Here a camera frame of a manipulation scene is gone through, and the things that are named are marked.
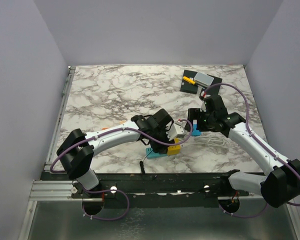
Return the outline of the blue charger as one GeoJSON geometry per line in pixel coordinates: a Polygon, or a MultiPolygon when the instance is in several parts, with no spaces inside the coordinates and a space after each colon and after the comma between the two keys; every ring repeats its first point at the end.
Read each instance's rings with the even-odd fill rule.
{"type": "Polygon", "coordinates": [[[194,119],[194,120],[192,121],[192,133],[191,133],[191,135],[192,135],[193,137],[198,137],[198,136],[201,135],[201,131],[199,131],[199,130],[197,129],[197,126],[198,126],[197,120],[194,119]]]}

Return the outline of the yellow cube socket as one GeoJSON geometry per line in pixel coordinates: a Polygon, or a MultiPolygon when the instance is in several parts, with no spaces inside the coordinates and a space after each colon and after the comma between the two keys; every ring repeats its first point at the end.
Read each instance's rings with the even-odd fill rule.
{"type": "Polygon", "coordinates": [[[182,146],[180,144],[169,146],[167,148],[167,155],[168,156],[174,156],[180,153],[182,146]]]}

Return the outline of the black plug adapter with cable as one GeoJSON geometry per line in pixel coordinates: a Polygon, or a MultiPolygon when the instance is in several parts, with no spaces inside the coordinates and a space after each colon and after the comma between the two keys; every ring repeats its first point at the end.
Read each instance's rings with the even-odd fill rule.
{"type": "Polygon", "coordinates": [[[140,160],[139,161],[139,166],[140,166],[140,173],[142,175],[144,175],[146,172],[145,172],[145,167],[144,167],[144,163],[145,163],[145,160],[148,158],[148,156],[151,154],[152,152],[149,152],[144,158],[143,160],[140,160]]]}

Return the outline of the teal power strip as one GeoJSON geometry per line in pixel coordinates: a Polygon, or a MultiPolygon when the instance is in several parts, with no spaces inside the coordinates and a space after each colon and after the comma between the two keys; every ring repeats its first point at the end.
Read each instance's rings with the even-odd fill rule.
{"type": "Polygon", "coordinates": [[[167,154],[155,153],[151,147],[145,149],[145,157],[147,159],[156,159],[156,158],[163,158],[167,157],[167,154]]]}

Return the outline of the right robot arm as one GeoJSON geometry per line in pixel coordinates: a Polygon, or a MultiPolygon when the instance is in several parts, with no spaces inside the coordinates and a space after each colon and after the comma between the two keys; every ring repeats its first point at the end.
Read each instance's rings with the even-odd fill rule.
{"type": "Polygon", "coordinates": [[[187,119],[199,132],[221,133],[237,143],[260,167],[263,175],[229,171],[219,189],[230,196],[237,190],[260,195],[272,207],[278,208],[300,195],[300,161],[289,160],[274,150],[247,126],[237,112],[228,113],[220,95],[202,100],[205,109],[190,108],[187,119]]]}

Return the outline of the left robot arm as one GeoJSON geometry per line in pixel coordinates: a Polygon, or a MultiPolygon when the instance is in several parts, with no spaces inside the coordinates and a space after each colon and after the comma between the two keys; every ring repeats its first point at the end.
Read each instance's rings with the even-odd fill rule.
{"type": "Polygon", "coordinates": [[[57,159],[68,178],[79,182],[84,193],[93,198],[101,190],[99,178],[91,169],[93,157],[110,148],[137,141],[151,145],[156,153],[165,154],[168,145],[175,142],[168,138],[173,123],[173,118],[162,108],[153,115],[135,115],[106,130],[84,133],[77,128],[57,150],[57,159]]]}

